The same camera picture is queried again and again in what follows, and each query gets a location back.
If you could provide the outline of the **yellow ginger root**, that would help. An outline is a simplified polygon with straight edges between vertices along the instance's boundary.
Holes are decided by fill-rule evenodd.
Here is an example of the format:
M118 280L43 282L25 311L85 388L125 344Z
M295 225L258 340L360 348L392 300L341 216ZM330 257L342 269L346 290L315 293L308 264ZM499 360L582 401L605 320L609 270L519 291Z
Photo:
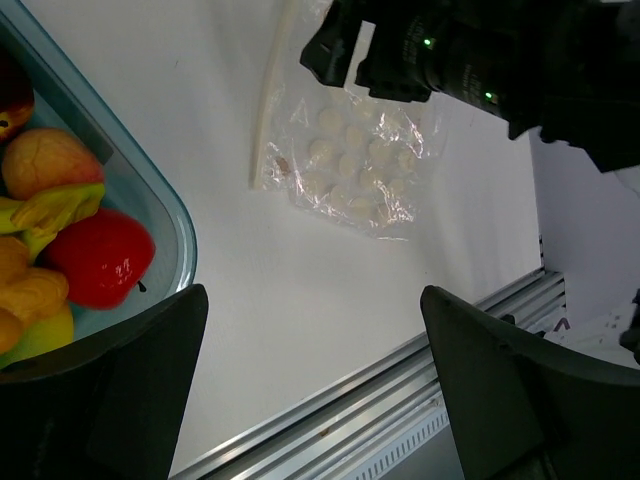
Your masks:
M59 272L34 267L28 247L1 237L1 353L12 350L29 327L57 314L69 286Z

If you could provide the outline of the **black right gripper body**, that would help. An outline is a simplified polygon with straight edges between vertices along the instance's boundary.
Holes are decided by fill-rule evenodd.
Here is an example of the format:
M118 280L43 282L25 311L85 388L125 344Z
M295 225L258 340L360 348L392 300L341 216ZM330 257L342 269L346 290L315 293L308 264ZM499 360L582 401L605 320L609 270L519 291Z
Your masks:
M505 120L516 139L540 122L528 1L334 1L300 63L324 86L346 83L361 27L374 26L356 85L376 99L441 93Z

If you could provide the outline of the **clear dotted zip bag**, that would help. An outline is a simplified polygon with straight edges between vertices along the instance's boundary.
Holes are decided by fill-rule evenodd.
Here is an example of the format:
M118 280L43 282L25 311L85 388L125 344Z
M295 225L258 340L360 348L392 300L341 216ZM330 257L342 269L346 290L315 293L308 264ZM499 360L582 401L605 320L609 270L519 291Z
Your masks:
M255 128L251 185L373 238L406 240L419 193L447 140L451 102L373 99L355 83L325 87L299 63L327 1L283 5Z

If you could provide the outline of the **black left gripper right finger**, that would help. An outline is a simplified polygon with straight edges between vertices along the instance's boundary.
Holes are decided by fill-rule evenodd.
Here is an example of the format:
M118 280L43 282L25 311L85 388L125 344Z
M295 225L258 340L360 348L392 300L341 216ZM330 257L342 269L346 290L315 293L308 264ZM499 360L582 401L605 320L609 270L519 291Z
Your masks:
M638 478L638 370L552 343L437 286L420 306L466 478Z

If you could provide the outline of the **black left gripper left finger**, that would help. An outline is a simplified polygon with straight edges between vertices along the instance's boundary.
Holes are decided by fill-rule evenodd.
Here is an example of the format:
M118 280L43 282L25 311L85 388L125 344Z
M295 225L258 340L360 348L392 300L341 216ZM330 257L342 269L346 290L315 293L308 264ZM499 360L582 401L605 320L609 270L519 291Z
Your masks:
M207 314L191 285L2 369L2 478L168 478Z

